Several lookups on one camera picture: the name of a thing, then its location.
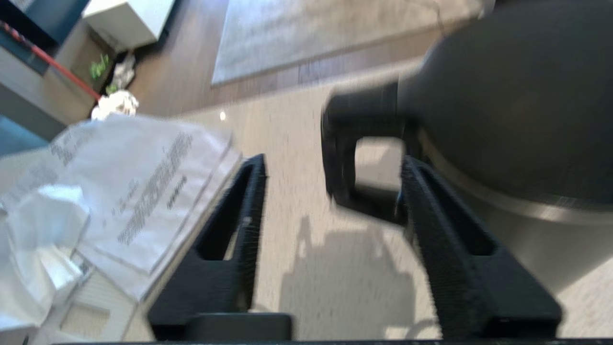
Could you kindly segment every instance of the carpet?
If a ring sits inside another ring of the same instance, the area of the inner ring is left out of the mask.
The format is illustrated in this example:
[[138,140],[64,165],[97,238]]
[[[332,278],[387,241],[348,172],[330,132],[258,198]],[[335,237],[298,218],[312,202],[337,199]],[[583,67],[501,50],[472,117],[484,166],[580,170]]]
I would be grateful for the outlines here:
[[476,17],[481,9],[481,0],[230,0],[212,84]]

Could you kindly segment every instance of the wall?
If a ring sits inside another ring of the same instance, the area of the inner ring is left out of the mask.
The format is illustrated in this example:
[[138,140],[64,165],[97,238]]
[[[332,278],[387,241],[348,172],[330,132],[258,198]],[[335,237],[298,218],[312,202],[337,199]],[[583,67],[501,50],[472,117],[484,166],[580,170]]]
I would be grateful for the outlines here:
[[0,157],[47,144],[46,140],[0,114]]
[[[88,30],[88,27],[79,21],[56,54],[56,61],[69,69],[79,51],[94,44],[89,38]],[[3,108],[7,106],[3,103],[0,103],[0,113],[45,139],[48,138],[48,133],[41,133],[48,132],[44,126],[50,120],[63,125],[79,122],[88,118],[94,105],[92,97],[58,71],[49,68],[44,75],[40,75],[3,48],[0,48],[0,86],[0,91],[4,93],[3,98],[13,93],[15,97],[38,108],[39,114],[23,114],[20,108],[15,106],[5,110]],[[32,116],[47,116],[51,119],[41,118],[36,121],[31,119]]]

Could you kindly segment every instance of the green object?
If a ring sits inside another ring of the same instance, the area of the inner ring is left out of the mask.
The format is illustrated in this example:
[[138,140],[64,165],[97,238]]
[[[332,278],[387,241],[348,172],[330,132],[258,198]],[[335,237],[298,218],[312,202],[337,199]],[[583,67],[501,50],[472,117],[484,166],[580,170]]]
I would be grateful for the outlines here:
[[107,96],[110,95],[111,93],[117,91],[117,85],[115,84],[107,85],[106,91],[107,91]]
[[100,62],[92,62],[91,65],[89,66],[89,74],[91,75],[91,78],[93,80],[98,80],[98,78],[100,78],[103,74],[104,71],[106,71],[106,69],[109,66],[109,55],[102,55],[100,54]]

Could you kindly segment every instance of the red broom handle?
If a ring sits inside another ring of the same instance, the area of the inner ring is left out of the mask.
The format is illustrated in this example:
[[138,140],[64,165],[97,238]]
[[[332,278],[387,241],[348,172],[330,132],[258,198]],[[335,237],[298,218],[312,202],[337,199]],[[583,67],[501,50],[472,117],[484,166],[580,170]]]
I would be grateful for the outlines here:
[[55,67],[61,74],[66,76],[68,79],[72,80],[72,82],[77,84],[77,86],[80,87],[83,91],[87,92],[87,94],[95,98],[96,101],[100,100],[100,95],[97,94],[91,87],[87,86],[87,84],[84,83],[81,79],[79,79],[73,73],[71,73],[66,68],[64,68],[62,65],[57,63],[52,57],[49,56],[49,54],[45,53],[44,50],[38,48],[35,44],[30,42],[30,40],[28,40],[22,34],[20,34],[17,30],[11,28],[7,23],[5,23],[2,20],[0,20],[0,26],[2,26],[4,28],[4,31],[10,34],[17,42],[20,42],[26,47],[30,48],[30,50],[36,56],[38,56],[40,59],[50,64],[51,66]]

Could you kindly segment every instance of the beige carpet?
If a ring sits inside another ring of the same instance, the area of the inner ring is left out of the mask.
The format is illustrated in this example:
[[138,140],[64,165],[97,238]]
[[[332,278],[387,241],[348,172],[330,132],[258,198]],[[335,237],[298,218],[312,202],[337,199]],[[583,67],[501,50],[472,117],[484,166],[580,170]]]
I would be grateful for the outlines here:
[[475,17],[481,9],[481,0],[230,0],[212,83]]

